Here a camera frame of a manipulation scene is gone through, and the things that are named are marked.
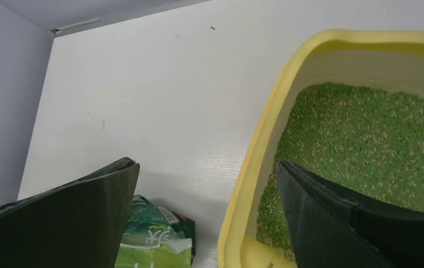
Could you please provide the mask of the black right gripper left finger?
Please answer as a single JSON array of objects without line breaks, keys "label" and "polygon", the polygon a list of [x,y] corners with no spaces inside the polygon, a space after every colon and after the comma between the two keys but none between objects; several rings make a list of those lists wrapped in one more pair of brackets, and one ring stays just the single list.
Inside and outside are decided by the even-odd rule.
[{"label": "black right gripper left finger", "polygon": [[123,157],[0,206],[0,267],[113,267],[139,170]]}]

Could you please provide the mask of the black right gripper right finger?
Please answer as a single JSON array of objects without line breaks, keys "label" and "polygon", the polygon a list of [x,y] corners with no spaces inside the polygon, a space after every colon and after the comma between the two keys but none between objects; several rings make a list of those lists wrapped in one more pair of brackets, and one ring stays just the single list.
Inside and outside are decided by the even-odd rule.
[{"label": "black right gripper right finger", "polygon": [[278,162],[275,174],[298,267],[424,267],[424,213],[291,161]]}]

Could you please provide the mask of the green cat litter bag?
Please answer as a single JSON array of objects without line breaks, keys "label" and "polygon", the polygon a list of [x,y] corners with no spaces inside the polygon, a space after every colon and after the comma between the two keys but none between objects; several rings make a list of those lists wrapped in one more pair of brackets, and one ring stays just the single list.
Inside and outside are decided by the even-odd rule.
[{"label": "green cat litter bag", "polygon": [[137,194],[114,266],[190,268],[195,246],[195,221]]}]

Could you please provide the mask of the yellow litter box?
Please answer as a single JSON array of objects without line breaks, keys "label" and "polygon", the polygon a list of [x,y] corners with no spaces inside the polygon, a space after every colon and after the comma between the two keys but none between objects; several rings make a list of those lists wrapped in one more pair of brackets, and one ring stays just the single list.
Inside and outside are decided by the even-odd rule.
[{"label": "yellow litter box", "polygon": [[257,207],[298,93],[324,82],[424,97],[424,32],[332,29],[296,50],[274,85],[237,177],[218,238],[220,267],[295,266],[256,240]]}]

